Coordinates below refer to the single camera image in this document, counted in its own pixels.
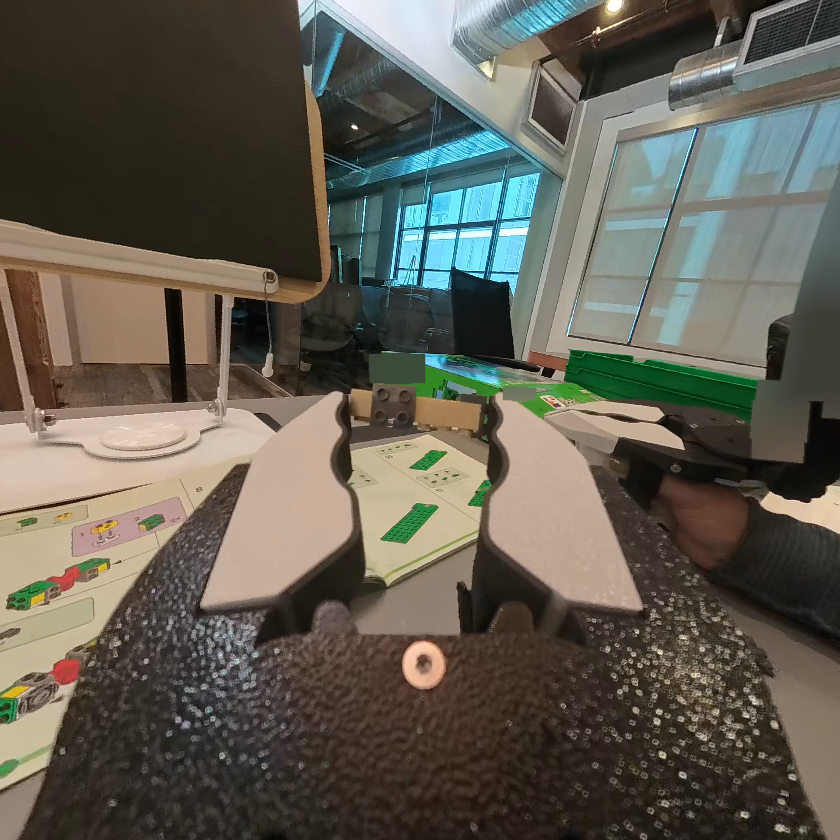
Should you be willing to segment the person's right forearm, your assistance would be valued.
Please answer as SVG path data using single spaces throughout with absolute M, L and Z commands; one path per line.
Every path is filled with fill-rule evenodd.
M 838 644 L 838 533 L 748 504 L 743 538 L 710 578 Z

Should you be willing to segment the dark mesh office chairs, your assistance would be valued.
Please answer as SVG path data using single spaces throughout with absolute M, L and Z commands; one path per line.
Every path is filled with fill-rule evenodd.
M 329 283 L 302 305 L 300 370 L 369 352 L 453 354 L 449 290 Z

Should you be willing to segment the silver duct section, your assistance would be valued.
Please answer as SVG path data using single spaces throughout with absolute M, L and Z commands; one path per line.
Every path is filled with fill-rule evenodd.
M 736 93 L 734 71 L 742 41 L 716 45 L 680 59 L 668 82 L 668 108 L 677 111 Z

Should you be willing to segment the stack of green plastic crates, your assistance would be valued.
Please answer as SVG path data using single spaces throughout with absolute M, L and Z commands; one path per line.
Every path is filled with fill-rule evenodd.
M 757 381 L 623 353 L 572 350 L 564 380 L 613 401 L 650 401 L 704 406 L 751 420 Z

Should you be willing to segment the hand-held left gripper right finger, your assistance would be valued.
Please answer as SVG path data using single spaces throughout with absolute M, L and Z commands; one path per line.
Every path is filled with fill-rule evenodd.
M 582 640 L 588 616 L 643 617 L 583 455 L 519 402 L 492 397 L 486 415 L 490 488 L 471 584 L 458 584 L 460 631 Z

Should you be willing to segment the large window with blinds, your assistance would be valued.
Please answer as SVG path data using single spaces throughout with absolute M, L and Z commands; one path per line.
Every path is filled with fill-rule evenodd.
M 838 160 L 837 98 L 616 142 L 566 334 L 764 367 Z

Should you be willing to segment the white round disc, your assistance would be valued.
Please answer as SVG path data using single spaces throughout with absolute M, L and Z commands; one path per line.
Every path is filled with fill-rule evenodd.
M 101 435 L 101 445 L 117 452 L 147 453 L 171 448 L 186 438 L 184 427 L 174 423 L 143 423 L 113 427 Z

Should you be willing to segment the wall ventilation grille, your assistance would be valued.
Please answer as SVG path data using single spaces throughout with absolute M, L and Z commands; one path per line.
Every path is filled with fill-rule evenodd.
M 521 115 L 521 130 L 545 149 L 565 154 L 581 88 L 581 83 L 558 59 L 535 61 Z

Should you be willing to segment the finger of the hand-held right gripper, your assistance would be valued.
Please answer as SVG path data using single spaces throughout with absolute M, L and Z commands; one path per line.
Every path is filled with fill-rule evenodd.
M 592 425 L 657 425 L 664 418 L 665 413 L 657 406 L 630 402 L 588 402 L 568 410 L 568 420 L 578 419 Z
M 607 455 L 621 441 L 685 450 L 680 437 L 657 423 L 591 413 L 554 413 L 544 420 L 576 444 Z

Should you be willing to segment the white metal stand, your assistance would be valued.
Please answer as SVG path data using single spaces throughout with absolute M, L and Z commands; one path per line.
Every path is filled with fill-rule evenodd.
M 48 269 L 220 294 L 223 346 L 215 398 L 208 407 L 174 413 L 66 420 L 37 407 L 6 278 L 9 269 Z M 228 382 L 235 298 L 275 299 L 280 279 L 273 270 L 73 238 L 3 220 L 1 291 L 3 323 L 23 401 L 21 420 L 2 426 L 2 514 L 53 507 L 248 459 L 272 435 L 254 414 L 230 406 Z M 113 427 L 154 422 L 180 425 L 186 438 L 171 448 L 147 453 L 114 451 L 101 444 L 101 435 Z

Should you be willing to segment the black panel with wooden edge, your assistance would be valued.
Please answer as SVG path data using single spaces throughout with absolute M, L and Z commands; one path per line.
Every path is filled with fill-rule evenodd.
M 3 1 L 1 36 L 2 221 L 325 287 L 296 2 Z

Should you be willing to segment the grey desk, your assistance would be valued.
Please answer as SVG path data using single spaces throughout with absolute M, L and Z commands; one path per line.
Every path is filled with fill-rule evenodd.
M 231 407 L 264 413 L 286 424 L 314 405 L 320 395 L 238 400 Z M 140 413 L 185 411 L 193 404 L 141 404 L 60 408 L 59 420 L 123 417 Z M 452 433 L 437 437 L 482 463 L 487 446 Z M 459 631 L 455 588 L 469 582 L 473 549 L 462 549 L 379 594 L 365 595 L 352 606 L 364 634 L 456 634 Z M 839 838 L 838 649 L 740 596 L 713 587 L 731 620 L 761 646 L 773 668 L 769 687 L 793 748 L 806 792 L 828 838 Z M 19 838 L 43 783 L 40 770 L 1 793 L 2 838 Z

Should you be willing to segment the person's right hand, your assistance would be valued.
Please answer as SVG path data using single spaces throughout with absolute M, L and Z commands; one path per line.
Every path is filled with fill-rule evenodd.
M 665 475 L 657 500 L 670 515 L 677 546 L 705 572 L 727 564 L 749 532 L 750 501 L 734 489 Z

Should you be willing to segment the white air vent unit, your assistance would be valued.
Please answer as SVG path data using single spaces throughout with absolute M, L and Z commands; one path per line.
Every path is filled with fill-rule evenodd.
M 782 2 L 751 16 L 732 84 L 746 92 L 837 68 L 839 2 Z

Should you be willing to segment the tan and grey brick assembly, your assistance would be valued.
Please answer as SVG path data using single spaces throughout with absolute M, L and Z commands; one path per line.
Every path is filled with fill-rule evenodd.
M 369 391 L 353 389 L 349 396 L 353 420 L 394 433 L 444 430 L 482 438 L 487 426 L 487 402 L 444 400 L 422 396 L 415 385 L 375 383 Z

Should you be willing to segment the green toy box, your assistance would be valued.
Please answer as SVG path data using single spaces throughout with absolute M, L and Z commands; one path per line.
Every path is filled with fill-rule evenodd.
M 568 407 L 599 401 L 602 397 L 580 385 L 555 381 L 535 371 L 511 368 L 462 355 L 425 355 L 425 382 L 416 385 L 423 397 L 457 400 L 476 395 L 490 398 L 514 390 L 521 403 L 538 417 Z

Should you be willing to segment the silver ceiling duct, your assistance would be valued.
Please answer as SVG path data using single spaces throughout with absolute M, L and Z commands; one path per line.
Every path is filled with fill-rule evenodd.
M 451 44 L 477 66 L 601 1 L 457 1 Z

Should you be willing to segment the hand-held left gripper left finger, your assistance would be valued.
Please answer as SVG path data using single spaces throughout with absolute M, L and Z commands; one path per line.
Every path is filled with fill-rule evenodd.
M 206 581 L 203 613 L 262 613 L 263 644 L 311 631 L 324 602 L 349 611 L 365 572 L 350 430 L 349 397 L 332 392 L 255 453 Z

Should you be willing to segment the distant grid window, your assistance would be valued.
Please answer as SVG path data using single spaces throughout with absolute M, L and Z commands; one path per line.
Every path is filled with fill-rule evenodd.
M 446 290 L 457 269 L 514 292 L 540 177 L 510 165 L 402 189 L 392 284 Z

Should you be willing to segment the open brick instruction booklet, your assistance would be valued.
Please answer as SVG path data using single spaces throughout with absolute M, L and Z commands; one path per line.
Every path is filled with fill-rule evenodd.
M 477 539 L 487 468 L 430 434 L 357 449 L 362 592 L 392 586 Z M 234 458 L 63 506 L 2 517 L 2 789 L 43 770 L 100 631 Z

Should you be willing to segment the black post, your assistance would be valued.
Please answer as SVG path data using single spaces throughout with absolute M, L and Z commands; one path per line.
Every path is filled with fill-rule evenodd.
M 183 319 L 182 292 L 164 289 L 166 338 L 169 355 L 171 399 L 173 403 L 187 402 L 186 342 Z

